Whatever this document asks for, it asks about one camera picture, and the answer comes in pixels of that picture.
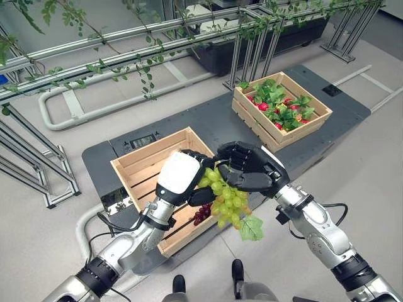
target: white pipe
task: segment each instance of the white pipe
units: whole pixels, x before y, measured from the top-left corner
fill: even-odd
[[[393,93],[389,94],[386,98],[381,100],[378,104],[374,105],[374,107],[371,108],[371,113],[374,113],[377,110],[379,110],[383,105],[385,105],[387,102],[389,102],[391,99],[393,99],[396,95],[398,95],[401,92],[403,92],[403,87],[400,87],[398,90],[394,91]]]
[[[357,70],[357,71],[353,72],[352,74],[349,74],[346,77],[343,77],[342,79],[334,82],[333,85],[335,85],[335,86],[341,85],[342,83],[347,82],[348,80],[351,80],[353,77],[356,77],[359,74],[366,72],[368,69],[371,69],[371,67],[372,67],[372,65],[367,65],[364,68],[361,68],[360,70]]]
[[[81,255],[84,260],[89,257],[88,237],[86,234],[86,225],[92,217],[96,216],[97,212],[104,211],[102,203],[97,204],[93,208],[85,212],[76,223],[76,238],[80,246]]]
[[[88,236],[86,234],[86,225],[87,223],[96,216],[97,212],[102,212],[104,211],[104,207],[101,203],[97,204],[93,208],[89,209],[87,212],[85,212],[80,219],[78,219],[76,223],[76,238],[78,241],[78,244],[80,246],[81,250],[81,255],[84,258],[84,260],[88,259],[89,257],[89,245],[88,245]],[[134,273],[132,273],[133,276],[131,276],[129,279],[119,282],[117,285],[114,286],[114,289],[116,289],[120,293],[124,293],[143,281],[147,276],[138,276]],[[106,293],[107,296],[118,296],[116,293],[113,291],[108,291]]]

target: person's foot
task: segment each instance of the person's foot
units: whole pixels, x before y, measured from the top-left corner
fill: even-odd
[[[186,284],[184,283],[184,277],[182,275],[176,275],[174,281],[172,282],[172,292],[173,293],[185,293]]]
[[[234,295],[236,300],[241,299],[241,293],[237,288],[237,283],[244,280],[244,265],[239,259],[232,261],[232,281],[234,282]]]

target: green vine leaf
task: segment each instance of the green vine leaf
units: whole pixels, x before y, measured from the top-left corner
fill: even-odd
[[[262,219],[249,215],[241,220],[241,224],[239,233],[241,234],[242,241],[260,241],[263,238]]]
[[[8,109],[7,107],[3,107],[1,113],[5,116],[9,116],[11,112],[10,109]]]
[[[35,23],[35,20],[28,14],[28,11],[21,9],[21,14],[25,17],[25,19],[29,22],[29,24],[33,27],[34,30],[41,34],[45,34],[40,27]]]

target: grape bunch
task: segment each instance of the grape bunch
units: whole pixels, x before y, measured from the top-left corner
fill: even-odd
[[[196,212],[194,215],[194,225],[199,225],[202,221],[206,220],[210,215],[212,214],[211,211],[211,206],[212,204],[204,204],[203,206],[200,207],[199,212]]]
[[[211,215],[219,218],[219,228],[223,228],[227,222],[230,222],[235,229],[239,230],[241,228],[241,216],[252,214],[247,205],[248,193],[229,186],[222,179],[217,168],[214,170],[206,168],[206,172],[198,185],[199,187],[210,186],[216,195],[210,212]]]

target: aluminum rail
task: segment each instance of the aluminum rail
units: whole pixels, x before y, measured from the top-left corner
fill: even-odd
[[[364,2],[363,4],[365,4],[365,3],[374,3],[374,0],[368,0],[368,1]],[[338,9],[338,8],[345,8],[345,7],[354,6],[354,5],[355,5],[355,1],[346,1],[344,3],[334,5],[332,8]],[[251,9],[257,9],[259,7],[261,7],[261,6],[258,6],[257,4],[253,4],[251,6],[247,6],[246,9],[242,9],[242,10],[244,10],[249,17],[255,18],[256,13],[251,13]],[[302,12],[291,14],[290,16],[288,16],[288,18],[297,18],[297,17],[301,17],[301,16],[308,16],[311,14],[321,13],[321,12],[323,12],[323,10],[327,11],[330,9],[331,8],[329,6],[325,7],[325,8],[321,8],[321,9],[307,9]],[[227,14],[236,14],[238,11],[239,11],[238,8],[223,9],[222,11],[215,13],[215,17],[216,16],[224,17],[224,16],[227,16]],[[191,23],[189,23],[189,25],[193,24],[193,23],[199,23],[202,20],[211,20],[211,18],[212,18],[212,15],[210,13],[191,17],[191,18],[189,18],[189,22],[191,22]],[[274,23],[275,21],[276,20],[274,20],[274,19],[270,20],[270,24]],[[253,23],[254,23],[254,21],[251,21],[249,23],[246,23],[243,26],[248,27],[248,26],[251,26]],[[147,27],[154,28],[154,29],[160,28],[160,30],[169,30],[169,29],[173,29],[173,28],[183,26],[183,25],[184,25],[183,20],[171,20],[171,21],[164,21],[162,23],[156,23],[156,24],[153,24],[153,25],[150,25]],[[173,50],[178,51],[178,50],[186,49],[194,43],[210,42],[210,41],[214,41],[214,39],[220,38],[221,36],[233,34],[238,31],[238,28],[239,27],[237,26],[237,27],[225,29],[222,31],[197,35],[197,36],[195,36],[195,39],[193,39],[193,40],[188,40],[187,38],[185,38],[185,39],[175,40],[175,41],[171,41],[171,42],[166,42],[166,43],[163,43],[162,46],[165,48],[165,52],[169,52],[169,51],[173,51]],[[140,27],[137,29],[143,30],[143,31],[145,30],[145,28],[143,28],[143,27]],[[104,59],[104,63],[106,65],[104,67],[99,66],[98,62],[92,62],[90,64],[100,67],[103,70],[108,70],[108,69],[112,69],[112,68],[121,67],[125,64],[128,64],[128,63],[136,60],[137,54],[141,55],[141,57],[143,59],[152,57],[153,55],[159,53],[160,49],[161,49],[160,46],[151,46],[151,47],[147,47],[147,48],[142,48],[140,50],[135,50],[135,51],[123,53],[120,55],[116,55],[113,57],[109,57],[107,59]],[[86,76],[90,76],[91,74],[92,74],[92,72],[87,70],[85,65],[79,65],[77,67],[63,70],[55,75],[45,75],[43,77],[36,79],[35,81],[25,82],[25,83],[20,84],[18,86],[19,92],[4,91],[4,90],[0,91],[0,105],[8,103],[12,98],[19,96],[21,93],[36,92],[39,89],[51,88],[52,87],[51,82],[53,82],[53,81],[58,81],[60,84],[63,84],[66,82],[81,79]]]
[[[250,23],[246,23],[243,26],[245,27],[250,26]],[[236,33],[238,30],[239,27],[237,26],[233,28],[224,29],[221,31],[214,31],[210,33],[196,35],[195,38],[192,40],[182,38],[176,41],[166,42],[163,43],[161,46],[164,47],[164,53],[183,50],[189,48],[195,43],[214,41],[215,39],[221,38],[223,35],[230,35]],[[160,53],[161,46],[156,45],[151,47],[145,47],[139,50],[133,50],[131,52],[109,57],[103,60],[105,66],[101,66],[98,61],[88,62],[88,64],[99,67],[101,70],[110,70],[113,68],[118,68],[132,63],[133,61],[137,60],[138,55],[140,55],[142,59],[148,59]],[[18,86],[19,92],[0,91],[0,105],[9,103],[12,98],[19,96],[21,93],[35,92],[39,89],[51,88],[52,87],[51,82],[53,81],[57,81],[59,84],[63,85],[63,83],[72,82],[78,79],[82,79],[83,77],[92,75],[93,72],[88,70],[86,65],[87,64],[82,64],[77,67],[62,70],[54,75],[45,75],[43,77],[35,79],[34,81],[22,83],[21,85]]]
[[[233,16],[236,16],[238,12],[237,8],[230,8],[230,9],[225,9],[221,11],[216,11],[213,12],[213,17],[214,18],[231,18]],[[186,24],[187,25],[194,25],[197,23],[202,23],[206,21],[211,21],[212,20],[212,14],[201,14],[198,16],[194,17],[189,17],[186,19]],[[71,42],[71,43],[66,43],[62,44],[56,47],[51,47],[47,48],[44,50],[39,50],[37,52],[29,53],[28,56],[32,58],[33,60],[41,60],[41,59],[47,59],[50,57],[54,57],[56,55],[62,55],[67,52],[72,52],[75,50],[83,49],[83,48],[89,48],[89,47],[95,47],[98,45],[102,45],[102,41],[107,41],[107,42],[113,42],[117,40],[122,40],[126,38],[132,38],[134,36],[138,35],[144,35],[148,32],[158,32],[158,31],[168,31],[168,30],[173,30],[175,28],[179,28],[183,26],[183,20],[182,19],[175,19],[175,20],[169,20],[169,21],[163,21],[161,23],[153,23],[150,25],[147,25],[147,28],[144,28],[144,26],[139,26],[135,28],[130,28],[127,30],[121,30],[121,31],[115,31],[113,33],[107,33],[103,35],[102,38],[87,38],[87,39],[82,39],[79,41]],[[26,57],[17,57],[13,59],[9,59],[6,62],[5,66],[0,67],[0,73],[7,73],[11,72],[14,70],[22,69],[26,66],[30,66],[31,63]]]

